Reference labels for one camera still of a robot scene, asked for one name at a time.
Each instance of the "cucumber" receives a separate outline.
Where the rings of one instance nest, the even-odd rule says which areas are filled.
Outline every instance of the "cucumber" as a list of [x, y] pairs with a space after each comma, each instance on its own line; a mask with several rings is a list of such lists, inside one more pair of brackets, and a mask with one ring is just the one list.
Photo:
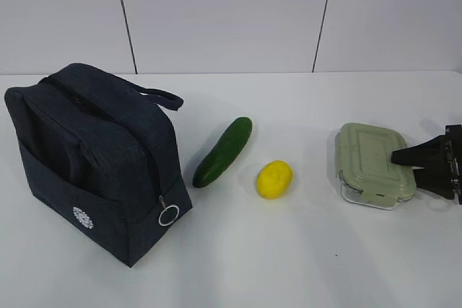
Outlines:
[[203, 188], [216, 180], [237, 158], [252, 133], [252, 120], [239, 117], [219, 138], [196, 169], [193, 186]]

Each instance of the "lunch bag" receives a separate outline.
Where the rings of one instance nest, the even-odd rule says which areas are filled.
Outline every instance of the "lunch bag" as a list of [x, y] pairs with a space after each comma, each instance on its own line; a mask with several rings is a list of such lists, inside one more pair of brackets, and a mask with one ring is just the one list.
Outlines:
[[158, 106], [181, 98], [75, 63], [5, 102], [32, 194], [127, 266], [192, 208]]

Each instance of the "food container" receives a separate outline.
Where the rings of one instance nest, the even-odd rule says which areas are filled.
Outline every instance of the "food container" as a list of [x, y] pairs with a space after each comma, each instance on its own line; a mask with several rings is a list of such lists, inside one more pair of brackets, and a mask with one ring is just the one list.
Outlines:
[[394, 209], [416, 190], [412, 167], [392, 164], [393, 151], [407, 148], [396, 131], [345, 124], [336, 137], [336, 170], [341, 195], [352, 203]]

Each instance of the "lemon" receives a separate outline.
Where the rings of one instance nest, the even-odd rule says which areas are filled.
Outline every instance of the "lemon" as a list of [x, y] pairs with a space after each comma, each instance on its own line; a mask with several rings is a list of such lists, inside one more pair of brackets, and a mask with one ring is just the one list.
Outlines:
[[257, 178], [257, 191], [263, 198], [278, 198], [289, 187], [294, 174], [281, 160], [267, 164]]

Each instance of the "zipper pull ring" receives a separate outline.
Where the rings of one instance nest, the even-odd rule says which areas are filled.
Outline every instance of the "zipper pull ring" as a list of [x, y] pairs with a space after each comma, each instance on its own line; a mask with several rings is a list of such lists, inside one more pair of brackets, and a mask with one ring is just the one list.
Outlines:
[[[160, 212], [160, 215], [159, 215], [159, 218], [157, 220], [157, 222], [159, 223], [160, 226], [169, 226], [171, 224], [173, 224], [173, 222], [178, 218], [178, 215], [180, 214], [180, 208], [177, 206], [177, 205], [169, 205], [167, 206], [167, 204], [165, 203], [164, 201], [164, 198], [162, 195], [159, 195], [159, 202], [160, 204], [162, 205], [162, 212]], [[162, 221], [162, 216], [164, 215], [165, 212], [167, 212], [169, 209], [175, 209], [176, 211], [176, 214], [175, 214], [175, 217], [173, 217], [172, 220], [168, 221], [168, 222], [163, 222]]]

